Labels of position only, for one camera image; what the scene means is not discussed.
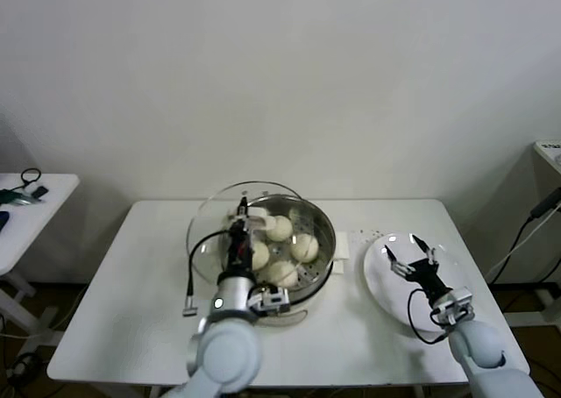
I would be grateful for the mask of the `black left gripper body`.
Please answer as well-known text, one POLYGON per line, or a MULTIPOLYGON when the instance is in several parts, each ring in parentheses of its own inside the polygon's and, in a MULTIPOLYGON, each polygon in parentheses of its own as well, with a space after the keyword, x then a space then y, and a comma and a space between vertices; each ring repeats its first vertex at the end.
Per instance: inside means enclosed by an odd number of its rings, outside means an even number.
POLYGON ((253 276, 252 245, 248 237, 231 237, 226 271, 236 276, 253 276))

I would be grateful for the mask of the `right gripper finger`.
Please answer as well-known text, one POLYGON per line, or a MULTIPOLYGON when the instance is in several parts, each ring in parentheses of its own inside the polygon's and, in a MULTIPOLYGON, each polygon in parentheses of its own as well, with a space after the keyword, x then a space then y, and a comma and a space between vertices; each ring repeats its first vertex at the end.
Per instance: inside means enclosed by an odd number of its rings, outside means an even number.
POLYGON ((387 258, 390 261, 391 270, 402 278, 406 278, 410 275, 410 267, 407 264, 400 262, 388 245, 385 245, 385 250, 387 258))
POLYGON ((430 247, 424 240, 418 238, 417 236, 414 236, 414 241, 425 255, 423 261, 431 266, 437 267, 438 262, 436 259, 436 249, 430 247))

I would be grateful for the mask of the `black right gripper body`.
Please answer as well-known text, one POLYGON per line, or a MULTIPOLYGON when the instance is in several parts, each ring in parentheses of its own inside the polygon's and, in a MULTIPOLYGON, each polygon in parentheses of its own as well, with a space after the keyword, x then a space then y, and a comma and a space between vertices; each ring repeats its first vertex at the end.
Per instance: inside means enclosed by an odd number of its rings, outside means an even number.
POLYGON ((437 274, 437 262, 425 258, 412 262, 409 266, 413 272, 406 276, 406 280, 419 284, 429 302, 436 302, 451 291, 437 274))

